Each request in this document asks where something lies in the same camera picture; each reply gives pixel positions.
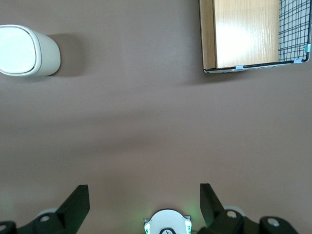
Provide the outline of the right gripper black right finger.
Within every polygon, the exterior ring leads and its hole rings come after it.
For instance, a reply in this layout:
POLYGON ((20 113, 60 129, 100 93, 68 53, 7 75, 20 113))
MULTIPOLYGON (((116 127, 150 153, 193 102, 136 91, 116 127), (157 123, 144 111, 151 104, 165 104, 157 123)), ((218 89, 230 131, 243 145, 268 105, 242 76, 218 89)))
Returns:
POLYGON ((264 216, 258 223, 241 212, 225 209, 209 183, 200 184, 200 210, 206 226, 201 234, 296 234, 298 231, 286 220, 264 216))

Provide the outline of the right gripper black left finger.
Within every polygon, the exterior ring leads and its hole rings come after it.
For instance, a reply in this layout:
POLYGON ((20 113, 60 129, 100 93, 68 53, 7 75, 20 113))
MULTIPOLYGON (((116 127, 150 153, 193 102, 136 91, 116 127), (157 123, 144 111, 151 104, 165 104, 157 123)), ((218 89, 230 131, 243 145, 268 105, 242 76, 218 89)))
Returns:
POLYGON ((2 221, 2 234, 76 234, 90 211, 88 185, 79 185, 54 212, 45 212, 28 224, 17 227, 2 221))

